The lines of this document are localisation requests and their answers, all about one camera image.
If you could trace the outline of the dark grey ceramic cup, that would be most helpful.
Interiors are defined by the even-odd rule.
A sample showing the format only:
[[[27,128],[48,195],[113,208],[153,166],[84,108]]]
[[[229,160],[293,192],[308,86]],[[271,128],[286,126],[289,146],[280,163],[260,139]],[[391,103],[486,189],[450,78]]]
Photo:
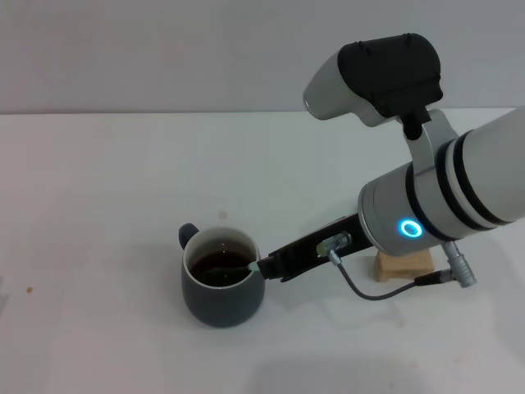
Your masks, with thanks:
[[[214,328],[231,328],[258,312],[265,293],[265,281],[260,273],[252,272],[232,286],[214,287],[198,282],[189,271],[198,259],[222,250],[258,260],[260,253],[253,238],[230,227],[199,230],[194,224],[186,223],[179,229],[179,242],[183,250],[181,291],[185,305],[197,320]]]

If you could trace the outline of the dark brown coffee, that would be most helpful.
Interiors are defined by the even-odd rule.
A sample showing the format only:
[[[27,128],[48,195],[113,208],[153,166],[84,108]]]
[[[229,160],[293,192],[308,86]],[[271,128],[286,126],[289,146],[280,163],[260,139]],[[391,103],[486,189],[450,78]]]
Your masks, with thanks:
[[[191,269],[191,275],[207,286],[225,287],[242,282],[250,273],[249,265],[254,261],[236,251],[222,250],[198,259]]]

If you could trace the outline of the light blue handled metal spoon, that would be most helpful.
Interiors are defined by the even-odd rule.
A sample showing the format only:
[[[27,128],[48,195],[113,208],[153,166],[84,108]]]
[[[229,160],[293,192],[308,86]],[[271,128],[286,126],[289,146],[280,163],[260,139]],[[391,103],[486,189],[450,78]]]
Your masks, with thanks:
[[[206,270],[203,274],[207,276],[212,275],[240,275],[258,272],[259,267],[256,261],[240,267],[215,267]]]

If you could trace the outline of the pale notched wooden block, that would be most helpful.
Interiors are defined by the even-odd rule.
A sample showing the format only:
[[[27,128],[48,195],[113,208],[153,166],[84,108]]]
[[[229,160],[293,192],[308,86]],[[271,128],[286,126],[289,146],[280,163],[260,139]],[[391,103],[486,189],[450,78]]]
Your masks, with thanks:
[[[377,252],[375,258],[375,278],[378,282],[390,279],[414,279],[435,270],[430,250],[395,257]]]

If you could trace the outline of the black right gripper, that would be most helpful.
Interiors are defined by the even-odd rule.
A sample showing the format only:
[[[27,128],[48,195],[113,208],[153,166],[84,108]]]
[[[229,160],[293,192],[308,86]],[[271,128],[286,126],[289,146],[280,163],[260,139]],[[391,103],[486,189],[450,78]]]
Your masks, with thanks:
[[[324,227],[283,246],[258,261],[258,270],[265,280],[287,282],[307,271],[329,262],[328,251],[340,257],[372,247],[358,214],[339,218]]]

